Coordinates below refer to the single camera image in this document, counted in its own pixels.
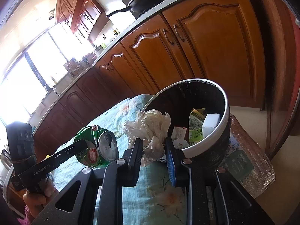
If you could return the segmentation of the person's left hand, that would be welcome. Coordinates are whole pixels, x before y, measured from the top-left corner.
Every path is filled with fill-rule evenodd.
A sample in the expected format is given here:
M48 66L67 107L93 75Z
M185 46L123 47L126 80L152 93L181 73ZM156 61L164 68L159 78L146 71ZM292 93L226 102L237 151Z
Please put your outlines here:
M35 219L57 194L58 190L54 187L53 181L49 178L46 179L43 194L26 191L23 195L23 200L26 204L26 217L31 220Z

